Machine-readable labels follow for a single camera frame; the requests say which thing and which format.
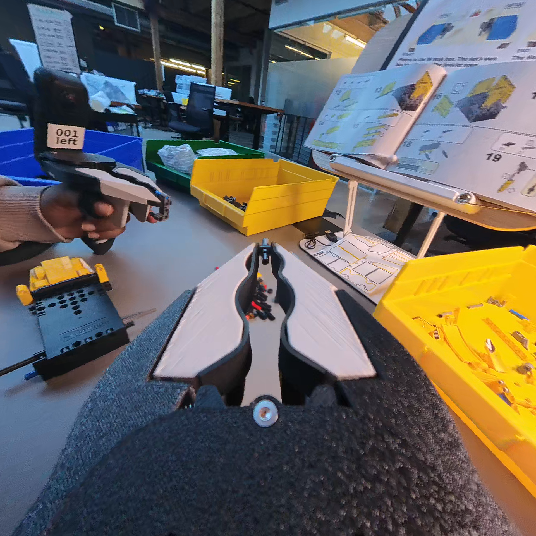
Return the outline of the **pile of small building pieces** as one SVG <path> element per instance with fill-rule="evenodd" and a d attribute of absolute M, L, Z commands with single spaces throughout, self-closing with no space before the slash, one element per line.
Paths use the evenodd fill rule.
<path fill-rule="evenodd" d="M 274 320 L 265 285 L 257 280 L 258 264 L 251 249 L 243 250 L 198 285 L 209 318 L 221 327 L 241 327 L 253 312 Z"/>

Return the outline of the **clear plastic box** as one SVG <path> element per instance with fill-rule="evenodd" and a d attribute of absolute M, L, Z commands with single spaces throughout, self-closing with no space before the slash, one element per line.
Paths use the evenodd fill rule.
<path fill-rule="evenodd" d="M 89 72 L 82 73 L 80 80 L 91 99 L 96 95 L 104 95 L 110 102 L 137 104 L 135 82 Z"/>

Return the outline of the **instruction booklet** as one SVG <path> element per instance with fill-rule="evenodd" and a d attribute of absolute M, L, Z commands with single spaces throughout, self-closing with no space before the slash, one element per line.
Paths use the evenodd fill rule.
<path fill-rule="evenodd" d="M 345 75 L 305 145 L 535 212 L 535 61 Z"/>

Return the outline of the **printed task sheet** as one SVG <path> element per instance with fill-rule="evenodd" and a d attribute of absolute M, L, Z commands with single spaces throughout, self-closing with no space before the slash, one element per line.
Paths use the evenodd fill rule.
<path fill-rule="evenodd" d="M 535 1 L 422 1 L 381 70 L 535 61 Z"/>

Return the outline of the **blue storage bin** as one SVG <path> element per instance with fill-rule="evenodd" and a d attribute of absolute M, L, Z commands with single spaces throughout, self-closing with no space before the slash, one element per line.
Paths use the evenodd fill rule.
<path fill-rule="evenodd" d="M 1 175 L 24 186 L 46 186 L 50 180 L 34 157 L 34 129 L 1 132 Z M 86 131 L 84 151 L 110 157 L 137 170 L 143 169 L 142 138 L 101 131 Z"/>

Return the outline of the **pile of yellow pieces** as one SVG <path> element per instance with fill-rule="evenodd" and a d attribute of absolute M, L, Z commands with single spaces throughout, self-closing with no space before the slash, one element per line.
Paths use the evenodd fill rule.
<path fill-rule="evenodd" d="M 413 321 L 514 412 L 535 419 L 535 316 L 490 296 Z"/>

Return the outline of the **green storage bin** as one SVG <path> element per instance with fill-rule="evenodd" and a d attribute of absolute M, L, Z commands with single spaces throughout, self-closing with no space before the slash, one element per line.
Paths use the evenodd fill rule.
<path fill-rule="evenodd" d="M 146 143 L 145 163 L 149 171 L 155 174 L 157 180 L 164 181 L 177 190 L 184 192 L 190 191 L 191 175 L 178 173 L 162 164 L 161 159 L 157 155 L 158 149 L 165 145 L 181 145 L 189 144 L 194 152 L 196 150 L 208 147 L 226 147 L 235 150 L 240 154 L 239 157 L 223 158 L 223 159 L 260 159 L 264 158 L 265 154 L 261 151 L 250 149 L 241 145 L 231 144 L 229 142 L 215 142 L 208 140 L 192 140 L 192 139 L 168 139 L 168 140 L 148 140 Z M 197 158 L 197 160 L 207 160 L 205 158 Z"/>

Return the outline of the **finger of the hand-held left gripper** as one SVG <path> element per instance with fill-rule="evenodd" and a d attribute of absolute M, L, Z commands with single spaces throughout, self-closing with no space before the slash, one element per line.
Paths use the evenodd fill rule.
<path fill-rule="evenodd" d="M 93 205 L 102 200 L 113 206 L 113 222 L 126 222 L 128 213 L 145 222 L 151 206 L 158 203 L 157 197 L 150 191 L 113 176 L 113 169 L 76 168 L 76 191 L 79 192 L 80 209 L 85 215 L 97 218 Z"/>
<path fill-rule="evenodd" d="M 155 197 L 168 197 L 164 191 L 158 188 L 157 184 L 151 178 L 134 168 L 117 165 L 113 169 L 113 176 L 131 184 L 141 186 L 150 191 Z"/>

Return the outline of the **wooden table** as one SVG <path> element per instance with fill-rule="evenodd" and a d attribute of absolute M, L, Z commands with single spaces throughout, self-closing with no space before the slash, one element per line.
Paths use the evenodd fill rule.
<path fill-rule="evenodd" d="M 271 108 L 271 107 L 264 106 L 264 105 L 251 104 L 248 102 L 241 102 L 237 100 L 215 98 L 214 104 L 216 104 L 217 106 L 224 106 L 224 107 L 226 106 L 226 107 L 234 107 L 234 108 L 245 108 L 248 112 L 253 114 L 253 116 L 256 119 L 255 126 L 253 129 L 253 141 L 252 141 L 252 148 L 254 150 L 259 149 L 260 128 L 262 124 L 262 117 L 266 115 L 273 115 L 273 114 L 276 114 L 278 117 L 281 117 L 285 113 L 283 109 Z"/>

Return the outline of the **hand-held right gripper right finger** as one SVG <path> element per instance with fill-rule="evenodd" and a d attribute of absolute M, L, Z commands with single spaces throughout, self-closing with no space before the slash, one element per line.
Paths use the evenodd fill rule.
<path fill-rule="evenodd" d="M 271 244 L 270 258 L 285 314 L 278 355 L 283 404 L 302 405 L 317 387 L 375 378 L 338 289 L 281 245 Z"/>

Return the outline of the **white sign board on stand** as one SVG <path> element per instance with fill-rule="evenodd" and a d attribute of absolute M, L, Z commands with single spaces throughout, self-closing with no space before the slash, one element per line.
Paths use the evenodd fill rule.
<path fill-rule="evenodd" d="M 37 4 L 27 4 L 27 9 L 42 66 L 80 75 L 71 13 Z"/>

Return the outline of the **yellow storage bin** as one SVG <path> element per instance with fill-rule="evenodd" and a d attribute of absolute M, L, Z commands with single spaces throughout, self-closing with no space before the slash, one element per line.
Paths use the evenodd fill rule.
<path fill-rule="evenodd" d="M 336 176 L 280 159 L 207 159 L 193 164 L 190 193 L 245 236 L 323 215 Z M 248 201 L 245 212 L 224 195 Z"/>
<path fill-rule="evenodd" d="M 535 246 L 409 261 L 381 298 L 374 318 L 412 355 L 439 395 L 482 443 L 535 496 L 535 419 L 524 419 L 413 321 L 447 307 L 508 296 L 535 316 Z"/>

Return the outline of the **yellow black robot model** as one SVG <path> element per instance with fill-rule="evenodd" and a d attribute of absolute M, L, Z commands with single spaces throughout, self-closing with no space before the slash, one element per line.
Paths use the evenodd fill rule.
<path fill-rule="evenodd" d="M 130 342 L 128 329 L 156 308 L 121 317 L 108 296 L 112 286 L 104 265 L 80 257 L 44 260 L 17 285 L 21 304 L 37 319 L 43 350 L 1 369 L 1 376 L 28 365 L 25 379 L 59 377 Z"/>

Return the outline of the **grey desk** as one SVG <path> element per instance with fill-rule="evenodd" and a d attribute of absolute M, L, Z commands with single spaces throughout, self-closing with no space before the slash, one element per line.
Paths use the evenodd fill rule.
<path fill-rule="evenodd" d="M 156 308 L 162 313 L 182 292 L 192 289 L 260 235 L 244 237 L 202 210 L 189 195 L 170 191 L 170 218 L 158 224 L 134 219 L 112 251 L 93 257 L 76 240 L 60 244 L 33 261 L 1 268 L 1 368 L 22 361 L 42 346 L 16 286 L 41 259 L 81 256 L 91 265 L 103 262 L 112 282 L 111 299 L 121 315 Z M 293 226 L 265 234 L 294 252 L 337 288 L 348 288 L 298 247 L 301 233 Z M 279 317 L 252 325 L 253 363 L 244 403 L 258 389 L 280 395 L 277 380 Z M 1 535 L 10 535 L 46 484 L 80 408 L 121 349 L 62 377 L 44 383 L 24 380 L 31 367 L 1 377 Z M 522 535 L 535 535 L 535 498 L 477 436 L 452 413 L 482 482 Z"/>

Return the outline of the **black office chair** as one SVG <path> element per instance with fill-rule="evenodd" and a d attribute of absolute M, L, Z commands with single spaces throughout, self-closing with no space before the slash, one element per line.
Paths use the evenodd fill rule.
<path fill-rule="evenodd" d="M 215 97 L 215 86 L 191 83 L 184 116 L 178 103 L 166 102 L 167 126 L 185 139 L 212 138 Z"/>

